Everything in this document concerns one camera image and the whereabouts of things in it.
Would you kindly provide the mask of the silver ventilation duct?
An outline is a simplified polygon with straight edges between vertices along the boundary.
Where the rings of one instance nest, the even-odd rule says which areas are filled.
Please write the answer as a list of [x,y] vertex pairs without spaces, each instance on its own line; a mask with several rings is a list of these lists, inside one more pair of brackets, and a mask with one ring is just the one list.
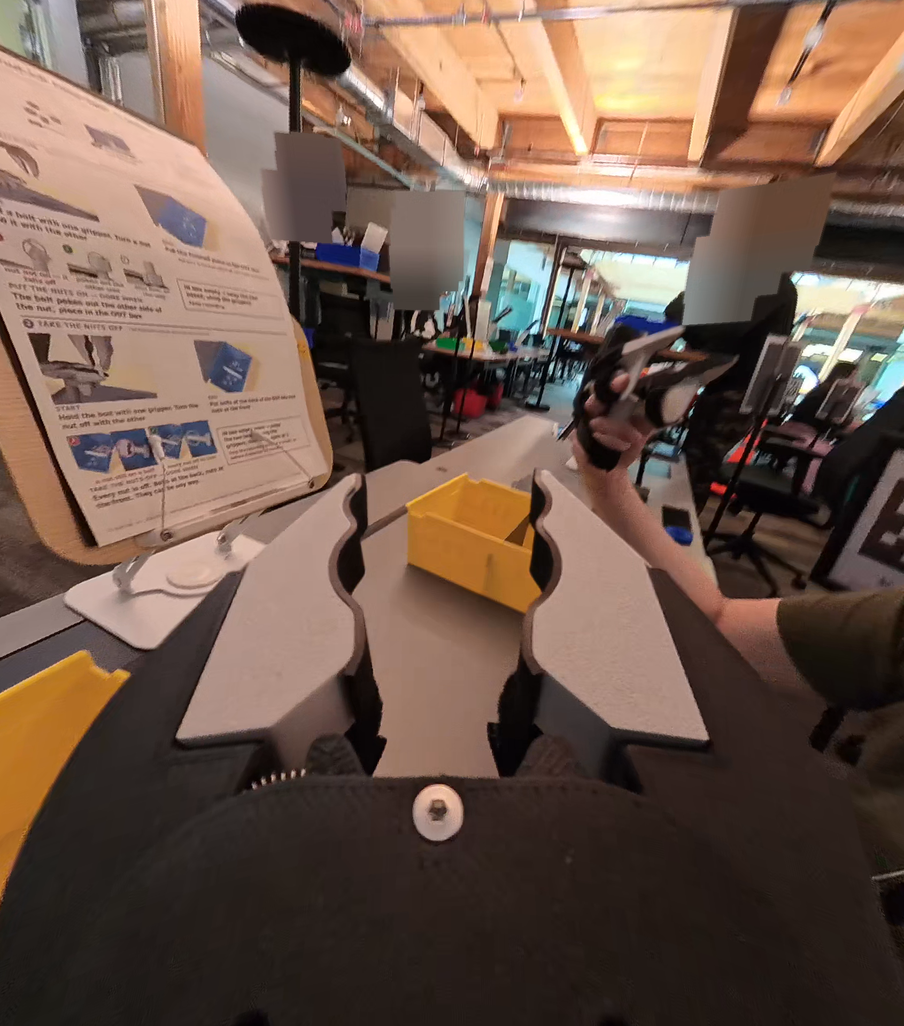
[[[287,105],[291,98],[290,73],[286,65],[260,56],[244,42],[236,27],[238,5],[202,1],[202,53],[261,94]],[[398,170],[383,159],[376,147],[358,139],[359,123],[370,126],[374,144],[384,141],[398,149],[421,173],[432,173],[445,188],[474,194],[489,187],[483,165],[462,157],[453,140],[410,97],[394,77],[379,85],[354,61],[333,79],[304,71],[302,119],[318,134],[329,135],[344,147],[372,162],[382,172],[410,189],[421,188],[422,179]]]

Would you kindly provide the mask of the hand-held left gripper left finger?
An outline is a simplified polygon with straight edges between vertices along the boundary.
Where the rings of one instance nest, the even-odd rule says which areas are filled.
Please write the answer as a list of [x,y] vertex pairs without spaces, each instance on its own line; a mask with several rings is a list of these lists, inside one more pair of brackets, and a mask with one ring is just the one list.
[[241,573],[176,728],[187,747],[264,742],[277,767],[308,766],[313,743],[344,737],[374,773],[385,747],[364,611],[365,476],[320,497]]

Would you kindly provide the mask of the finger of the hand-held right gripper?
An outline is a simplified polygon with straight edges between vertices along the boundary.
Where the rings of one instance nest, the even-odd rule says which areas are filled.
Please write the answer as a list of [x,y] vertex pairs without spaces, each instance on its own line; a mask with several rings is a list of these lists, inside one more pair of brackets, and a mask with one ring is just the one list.
[[620,370],[630,378],[638,378],[653,364],[675,362],[678,359],[675,346],[684,328],[676,325],[625,341],[620,354]]
[[697,355],[652,369],[644,377],[644,419],[653,427],[671,427],[683,420],[699,392],[726,374],[734,355]]

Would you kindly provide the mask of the person's right hand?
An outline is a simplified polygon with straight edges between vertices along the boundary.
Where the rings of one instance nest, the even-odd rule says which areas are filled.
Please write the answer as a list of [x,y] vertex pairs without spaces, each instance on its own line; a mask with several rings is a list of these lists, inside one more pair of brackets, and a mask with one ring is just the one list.
[[621,421],[608,413],[608,407],[591,393],[584,403],[587,434],[591,442],[617,455],[615,466],[605,470],[591,462],[584,448],[579,432],[572,442],[573,461],[576,469],[590,491],[604,489],[610,485],[629,484],[628,468],[643,451],[652,434],[652,427],[642,417],[631,417]]

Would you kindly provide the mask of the wooden standing desk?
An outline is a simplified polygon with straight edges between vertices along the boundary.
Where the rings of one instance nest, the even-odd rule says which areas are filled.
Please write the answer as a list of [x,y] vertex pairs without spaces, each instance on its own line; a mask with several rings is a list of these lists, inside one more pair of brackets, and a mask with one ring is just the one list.
[[391,280],[388,275],[365,268],[346,266],[341,263],[321,262],[316,259],[303,256],[300,261],[300,269],[302,276],[351,278],[354,280],[371,281],[381,285],[384,289],[391,289]]

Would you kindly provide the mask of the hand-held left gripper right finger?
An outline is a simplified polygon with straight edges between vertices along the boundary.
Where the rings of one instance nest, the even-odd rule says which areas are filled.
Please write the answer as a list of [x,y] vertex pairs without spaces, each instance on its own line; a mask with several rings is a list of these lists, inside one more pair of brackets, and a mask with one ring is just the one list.
[[533,474],[520,656],[498,700],[499,776],[555,737],[589,778],[634,778],[631,747],[706,753],[710,738],[646,561],[548,470]]

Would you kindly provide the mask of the black mesh office chair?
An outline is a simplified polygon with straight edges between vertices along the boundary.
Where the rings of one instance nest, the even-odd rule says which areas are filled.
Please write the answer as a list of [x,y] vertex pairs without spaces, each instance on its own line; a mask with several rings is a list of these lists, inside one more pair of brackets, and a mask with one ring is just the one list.
[[421,378],[419,340],[358,341],[350,371],[365,465],[374,472],[432,456],[429,412]]

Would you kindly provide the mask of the black framed marker sign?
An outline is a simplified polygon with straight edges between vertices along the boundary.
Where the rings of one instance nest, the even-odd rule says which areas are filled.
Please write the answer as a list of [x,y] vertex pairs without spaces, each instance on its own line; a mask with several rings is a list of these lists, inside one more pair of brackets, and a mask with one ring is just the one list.
[[903,437],[885,437],[857,478],[812,579],[839,591],[904,585]]

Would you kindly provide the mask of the blue plastic bin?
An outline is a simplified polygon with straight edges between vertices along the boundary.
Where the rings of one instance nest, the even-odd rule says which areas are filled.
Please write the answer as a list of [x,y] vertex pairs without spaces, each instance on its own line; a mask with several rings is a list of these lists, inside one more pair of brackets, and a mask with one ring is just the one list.
[[319,263],[328,263],[358,271],[378,272],[380,254],[368,248],[345,243],[317,243],[314,258]]

